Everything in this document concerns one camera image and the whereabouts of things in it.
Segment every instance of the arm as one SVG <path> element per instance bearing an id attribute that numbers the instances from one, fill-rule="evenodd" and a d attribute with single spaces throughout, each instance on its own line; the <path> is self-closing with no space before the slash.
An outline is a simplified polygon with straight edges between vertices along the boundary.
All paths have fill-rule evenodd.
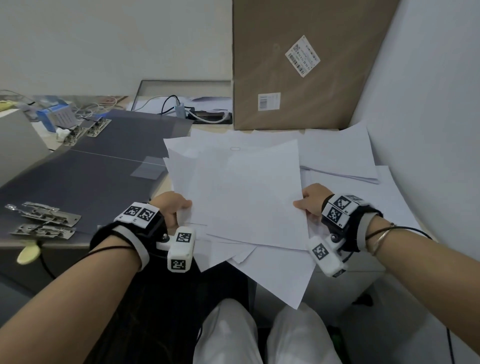
<path id="1" fill-rule="evenodd" d="M 320 216 L 332 192 L 316 183 L 294 206 Z M 389 226 L 376 216 L 367 235 Z M 367 241 L 367 248 L 380 237 Z M 408 230 L 391 230 L 376 257 L 410 293 L 480 354 L 480 262 Z"/>
<path id="2" fill-rule="evenodd" d="M 167 227 L 192 205 L 167 192 L 153 199 Z M 125 245 L 110 236 L 98 247 Z M 111 249 L 75 264 L 46 286 L 0 329 L 2 363 L 83 363 L 141 266 L 136 251 Z"/>

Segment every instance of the hand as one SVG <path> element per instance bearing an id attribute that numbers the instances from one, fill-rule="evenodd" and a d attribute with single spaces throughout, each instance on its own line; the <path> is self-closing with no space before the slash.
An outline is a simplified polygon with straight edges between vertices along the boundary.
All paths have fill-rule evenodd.
<path id="1" fill-rule="evenodd" d="M 300 210 L 307 211 L 307 216 L 309 214 L 320 216 L 322 214 L 322 204 L 333 192 L 319 183 L 314 183 L 305 187 L 302 194 L 303 200 L 293 201 L 293 205 Z"/>
<path id="2" fill-rule="evenodd" d="M 149 204 L 158 207 L 168 229 L 174 229 L 178 227 L 177 211 L 181 208 L 189 208 L 192 206 L 191 200 L 186 200 L 180 194 L 176 194 L 173 191 L 164 192 L 154 197 Z"/>

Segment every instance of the barcode sticker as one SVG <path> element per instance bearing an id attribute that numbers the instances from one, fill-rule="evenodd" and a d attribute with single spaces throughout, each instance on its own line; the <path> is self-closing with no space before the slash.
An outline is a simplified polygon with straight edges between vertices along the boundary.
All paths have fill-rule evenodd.
<path id="1" fill-rule="evenodd" d="M 320 58 L 313 50 L 306 36 L 302 36 L 302 38 L 285 53 L 285 56 L 302 77 L 305 77 L 308 72 L 320 63 Z"/>
<path id="2" fill-rule="evenodd" d="M 279 110 L 280 92 L 258 95 L 258 111 Z"/>

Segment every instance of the wrist-mounted device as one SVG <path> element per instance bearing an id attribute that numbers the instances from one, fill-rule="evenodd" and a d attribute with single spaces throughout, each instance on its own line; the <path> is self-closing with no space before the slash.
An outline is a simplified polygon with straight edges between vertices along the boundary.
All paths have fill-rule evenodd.
<path id="1" fill-rule="evenodd" d="M 158 256 L 159 250 L 168 251 L 167 267 L 172 272 L 187 272 L 192 265 L 195 231 L 180 227 L 174 236 L 169 236 L 163 215 L 153 205 L 132 203 L 111 224 L 97 231 L 90 250 L 112 235 L 135 248 L 142 262 L 140 271 L 150 261 L 150 253 Z"/>
<path id="2" fill-rule="evenodd" d="M 322 223 L 330 234 L 326 239 L 310 239 L 308 249 L 317 265 L 329 277 L 338 277 L 347 270 L 337 253 L 367 251 L 365 235 L 375 215 L 383 214 L 373 205 L 353 194 L 332 194 L 322 205 Z"/>

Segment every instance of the metal bracket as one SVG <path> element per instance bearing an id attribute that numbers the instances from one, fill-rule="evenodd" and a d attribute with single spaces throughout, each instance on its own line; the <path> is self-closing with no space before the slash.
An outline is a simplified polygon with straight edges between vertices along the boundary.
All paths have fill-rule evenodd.
<path id="1" fill-rule="evenodd" d="M 10 234 L 28 236 L 35 239 L 69 239 L 74 233 L 75 229 L 58 226 L 22 224 Z"/>
<path id="2" fill-rule="evenodd" d="M 96 138 L 103 129 L 106 128 L 108 124 L 110 124 L 112 120 L 110 119 L 105 119 L 105 118 L 100 118 L 100 120 L 96 121 L 89 129 L 87 132 L 87 136 L 90 136 L 91 138 Z"/>
<path id="3" fill-rule="evenodd" d="M 51 207 L 33 202 L 25 202 L 22 206 L 28 207 L 30 211 L 24 211 L 15 205 L 6 205 L 5 207 L 12 211 L 20 212 L 25 218 L 32 218 L 43 221 L 44 223 L 52 223 L 72 227 L 82 217 L 81 215 L 71 214 L 69 212 L 60 211 L 57 207 Z"/>
<path id="4" fill-rule="evenodd" d="M 74 146 L 75 144 L 77 144 L 78 139 L 80 139 L 80 137 L 83 134 L 85 134 L 88 129 L 89 128 L 84 128 L 80 125 L 77 125 L 74 128 L 70 129 L 71 132 L 70 132 L 70 134 L 68 134 L 66 136 L 65 140 L 63 140 L 63 145 L 64 146 Z"/>

